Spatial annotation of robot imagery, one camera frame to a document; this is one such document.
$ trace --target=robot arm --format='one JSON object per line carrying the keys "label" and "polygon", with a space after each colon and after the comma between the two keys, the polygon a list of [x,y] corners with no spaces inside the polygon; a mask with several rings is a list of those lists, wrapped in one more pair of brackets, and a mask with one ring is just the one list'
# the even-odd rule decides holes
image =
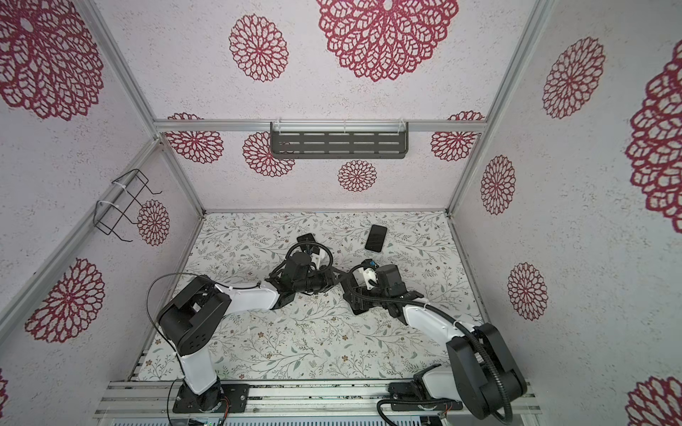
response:
{"label": "robot arm", "polygon": [[[293,252],[301,246],[305,246],[305,251]],[[314,252],[311,247],[323,251]],[[329,258],[328,264],[321,267],[325,257]],[[374,261],[365,260],[350,273],[344,273],[333,268],[332,262],[329,249],[307,240],[288,251],[284,262],[270,273],[265,283],[237,288],[202,275],[161,309],[159,325],[177,351],[185,374],[183,386],[191,391],[188,393],[198,410],[217,410],[223,398],[206,345],[225,315],[251,309],[279,309],[293,301],[298,292],[316,294],[339,283],[355,315],[381,307],[447,348],[451,367],[437,365],[419,372],[407,390],[404,382],[389,385],[389,392],[399,397],[392,404],[394,410],[413,410],[415,401],[447,398],[462,401],[474,416],[483,419],[505,405],[503,391],[507,407],[508,401],[526,392],[520,370],[491,324],[455,323],[430,306],[421,293],[408,291],[396,265],[378,267]]]}
{"label": "robot arm", "polygon": [[[344,299],[355,315],[372,307],[382,307],[392,317],[419,329],[447,348],[450,368],[429,367],[415,374],[407,393],[398,391],[403,384],[395,384],[396,389],[389,386],[392,395],[407,401],[442,398],[462,401],[478,419],[493,414],[503,420],[496,411],[505,408],[505,417],[511,420],[509,402],[526,393],[527,385],[509,348],[492,324],[474,326],[454,322],[444,312],[434,309],[421,293],[407,291],[396,265],[378,267],[373,260],[367,259],[351,270],[356,271],[358,273],[351,273],[342,281]],[[401,407],[399,403],[392,406],[394,410],[413,409],[413,406]]]}

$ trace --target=red flower pattern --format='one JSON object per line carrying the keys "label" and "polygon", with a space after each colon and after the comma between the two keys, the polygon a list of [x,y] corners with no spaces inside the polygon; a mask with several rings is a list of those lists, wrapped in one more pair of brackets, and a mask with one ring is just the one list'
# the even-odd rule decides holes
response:
{"label": "red flower pattern", "polygon": [[540,318],[547,309],[545,279],[532,264],[520,263],[511,270],[507,293],[511,305],[527,320]]}
{"label": "red flower pattern", "polygon": [[648,210],[669,217],[682,233],[682,40],[672,61],[647,84],[647,98],[630,125],[630,182],[647,195]]}
{"label": "red flower pattern", "polygon": [[625,406],[628,426],[682,425],[682,383],[674,377],[637,382]]}
{"label": "red flower pattern", "polygon": [[344,189],[360,192],[368,189],[376,182],[376,169],[368,162],[354,159],[339,169],[339,183]]}
{"label": "red flower pattern", "polygon": [[0,92],[40,118],[87,115],[99,102],[104,64],[67,0],[0,2]]}
{"label": "red flower pattern", "polygon": [[516,177],[511,161],[504,155],[490,160],[481,179],[481,200],[486,210],[498,215],[509,207],[514,196]]}
{"label": "red flower pattern", "polygon": [[246,164],[263,176],[282,176],[289,173],[296,164],[293,159],[277,159],[272,156],[269,132],[249,135],[241,149]]}
{"label": "red flower pattern", "polygon": [[604,72],[605,60],[604,46],[591,37],[578,40],[559,55],[542,95],[547,114],[562,119],[589,101]]}
{"label": "red flower pattern", "polygon": [[157,200],[148,200],[137,215],[140,237],[149,245],[159,245],[166,240],[171,228],[168,211]]}
{"label": "red flower pattern", "polygon": [[257,81],[274,80],[288,63],[282,33],[262,16],[245,15],[237,21],[230,34],[230,51],[239,69]]}
{"label": "red flower pattern", "polygon": [[[169,120],[203,120],[194,114],[180,112]],[[175,152],[195,163],[212,163],[222,155],[222,139],[218,132],[166,132]]]}
{"label": "red flower pattern", "polygon": [[102,273],[88,259],[76,259],[31,315],[24,329],[36,340],[64,343],[86,330],[104,300]]}
{"label": "red flower pattern", "polygon": [[0,369],[0,419],[2,419],[2,410],[5,408],[5,402],[8,398],[7,380],[2,376],[2,369]]}
{"label": "red flower pattern", "polygon": [[372,81],[414,72],[447,37],[456,0],[317,0],[339,65]]}
{"label": "red flower pattern", "polygon": [[[448,120],[483,120],[485,117],[480,112],[462,111],[451,115]],[[476,142],[476,132],[436,132],[431,136],[431,151],[445,161],[457,161],[466,158]]]}

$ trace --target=white zip tie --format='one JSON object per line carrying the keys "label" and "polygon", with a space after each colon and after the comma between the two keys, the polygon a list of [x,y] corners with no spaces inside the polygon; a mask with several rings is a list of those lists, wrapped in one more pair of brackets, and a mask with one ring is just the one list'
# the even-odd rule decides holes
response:
{"label": "white zip tie", "polygon": [[111,206],[116,207],[117,209],[120,209],[120,208],[121,208],[121,207],[118,207],[117,205],[115,205],[114,203],[109,202],[109,201],[99,200],[98,202],[101,202],[101,203],[103,203],[103,204],[109,204],[109,205],[111,205]]}

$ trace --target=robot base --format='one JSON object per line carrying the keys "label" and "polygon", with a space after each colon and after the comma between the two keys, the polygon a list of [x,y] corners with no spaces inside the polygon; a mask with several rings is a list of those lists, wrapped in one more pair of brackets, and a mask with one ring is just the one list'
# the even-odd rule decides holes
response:
{"label": "robot base", "polygon": [[[228,401],[230,401],[230,409],[228,412],[244,412],[246,409],[246,402],[249,398],[250,386],[248,384],[221,384],[221,387],[224,396],[227,397]],[[182,386],[180,386],[180,390],[177,393],[177,398],[175,398],[173,412],[175,414],[189,414],[225,411],[225,401],[219,400],[218,406],[208,407],[207,410],[205,410],[203,406],[206,404],[202,404],[201,398],[202,395],[195,395],[190,387],[183,382]]]}

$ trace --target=table surface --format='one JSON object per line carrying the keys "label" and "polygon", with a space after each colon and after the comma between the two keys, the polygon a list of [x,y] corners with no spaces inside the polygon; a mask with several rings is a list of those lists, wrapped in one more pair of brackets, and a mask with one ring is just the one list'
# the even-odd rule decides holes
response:
{"label": "table surface", "polygon": [[[372,224],[386,226],[381,253],[364,249]],[[185,272],[225,284],[265,279],[296,237],[312,232],[334,265],[363,259],[396,264],[409,290],[418,290],[453,317],[481,323],[445,213],[214,213],[207,215]],[[182,277],[175,293],[191,277]],[[411,378],[435,363],[449,364],[445,347],[379,307],[353,315],[341,286],[298,294],[277,311],[225,317],[208,343],[222,379]],[[133,380],[182,377],[175,353],[156,335]]]}

